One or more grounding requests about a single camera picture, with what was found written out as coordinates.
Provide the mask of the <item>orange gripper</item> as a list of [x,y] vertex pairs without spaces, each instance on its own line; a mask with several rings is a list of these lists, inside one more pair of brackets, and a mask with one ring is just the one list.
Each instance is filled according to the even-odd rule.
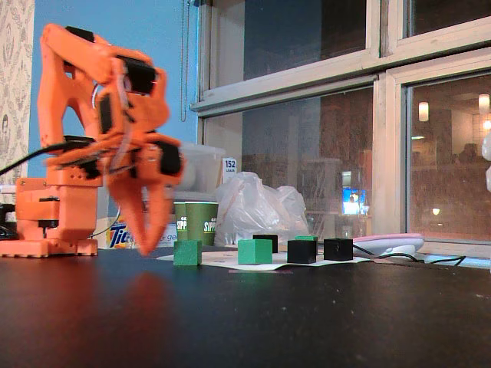
[[[179,140],[161,133],[101,134],[98,170],[104,186],[120,207],[142,255],[159,244],[172,212],[173,190],[180,184],[186,160]],[[146,233],[142,188],[148,188]]]

